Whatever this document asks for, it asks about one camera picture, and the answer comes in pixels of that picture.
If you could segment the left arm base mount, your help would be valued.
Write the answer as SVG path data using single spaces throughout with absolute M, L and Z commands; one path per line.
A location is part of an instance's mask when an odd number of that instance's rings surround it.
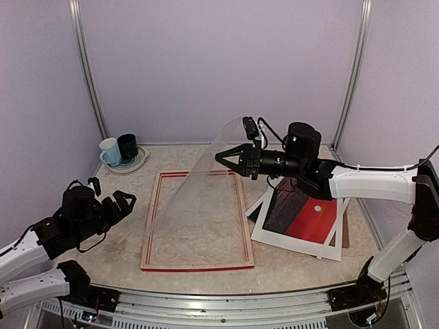
M 84 295 L 79 297 L 64 296 L 61 297 L 61 300 L 86 308 L 92 308 L 96 311 L 103 310 L 114 313 L 120 295 L 121 293 L 118 290 L 90 285 Z

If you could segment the white mat board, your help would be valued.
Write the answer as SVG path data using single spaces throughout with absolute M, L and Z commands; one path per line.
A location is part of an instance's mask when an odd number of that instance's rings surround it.
M 282 234 L 269 232 L 262 228 L 273 191 L 281 179 L 282 178 L 268 179 L 267 191 L 247 210 L 246 215 L 249 219 L 254 221 L 251 239 L 266 245 L 315 256 L 318 259 L 326 258 L 341 261 L 343 214 L 346 211 L 350 199 L 335 199 L 337 201 L 337 217 L 323 244 L 295 239 Z

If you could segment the red wooden picture frame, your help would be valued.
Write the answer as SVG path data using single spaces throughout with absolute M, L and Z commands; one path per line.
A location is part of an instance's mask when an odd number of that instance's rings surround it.
M 250 229 L 241 180 L 236 173 L 239 229 L 233 236 L 210 239 L 202 236 L 157 236 L 151 227 L 157 212 L 169 201 L 188 171 L 159 171 L 147 216 L 140 268 L 149 272 L 234 271 L 254 268 Z

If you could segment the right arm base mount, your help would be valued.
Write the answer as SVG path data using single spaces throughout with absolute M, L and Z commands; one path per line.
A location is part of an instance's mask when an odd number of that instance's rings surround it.
M 328 296 L 331 310 L 335 312 L 385 300 L 388 294 L 385 291 L 384 283 L 377 282 L 363 273 L 355 284 L 331 289 Z

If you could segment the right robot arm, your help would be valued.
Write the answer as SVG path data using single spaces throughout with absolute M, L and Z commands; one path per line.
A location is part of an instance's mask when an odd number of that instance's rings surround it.
M 319 200 L 353 197 L 412 206 L 407 229 L 361 270 L 351 289 L 355 303 L 367 303 L 395 269 L 411 260 L 424 244 L 438 239 L 438 176 L 428 158 L 402 167 L 354 167 L 320 159 L 321 135 L 307 123 L 289 124 L 280 151 L 266 148 L 265 134 L 252 117 L 244 117 L 243 126 L 248 142 L 215 155 L 218 163 L 243 177 L 294 178 L 299 190 Z

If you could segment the clear acrylic sheet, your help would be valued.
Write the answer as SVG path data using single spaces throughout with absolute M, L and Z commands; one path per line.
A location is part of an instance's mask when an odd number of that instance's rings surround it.
M 233 236 L 239 229 L 235 177 L 215 155 L 245 141 L 242 118 L 228 122 L 206 148 L 151 225 L 157 236 Z

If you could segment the brown backing board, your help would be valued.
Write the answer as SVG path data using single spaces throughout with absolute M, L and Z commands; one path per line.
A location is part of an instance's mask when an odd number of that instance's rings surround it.
M 343 226 L 342 226 L 342 247 L 349 248 L 350 247 L 350 239 L 349 239 L 349 230 L 348 230 L 348 216 L 345 211 L 343 214 Z

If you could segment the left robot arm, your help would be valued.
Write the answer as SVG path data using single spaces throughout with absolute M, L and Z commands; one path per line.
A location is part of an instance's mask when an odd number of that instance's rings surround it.
M 137 201 L 115 191 L 98 200 L 100 191 L 89 186 L 68 188 L 55 213 L 31 225 L 15 242 L 1 250 L 1 315 L 51 297 L 74 297 L 91 304 L 96 290 L 87 272 L 74 260 L 57 263 L 65 252 L 83 252 L 83 241 L 106 237 L 130 215 Z

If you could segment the red sunset photo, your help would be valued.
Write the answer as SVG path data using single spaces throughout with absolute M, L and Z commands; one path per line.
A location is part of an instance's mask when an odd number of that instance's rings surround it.
M 295 239 L 323 244 L 336 217 L 336 200 L 309 197 L 296 186 L 296 179 L 282 178 L 273 191 L 262 228 Z

